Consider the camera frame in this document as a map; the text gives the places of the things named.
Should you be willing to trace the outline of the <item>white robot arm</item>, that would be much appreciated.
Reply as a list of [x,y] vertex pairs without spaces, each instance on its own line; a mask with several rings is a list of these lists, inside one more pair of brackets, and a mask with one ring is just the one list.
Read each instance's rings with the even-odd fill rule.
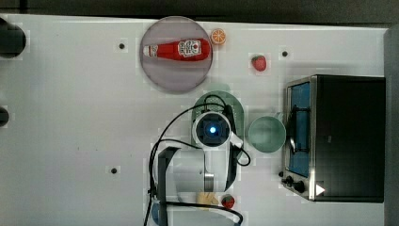
[[193,118],[192,143],[166,147],[157,156],[159,226],[239,226],[214,204],[186,202],[189,193],[228,190],[235,181],[243,138],[233,113],[206,111]]

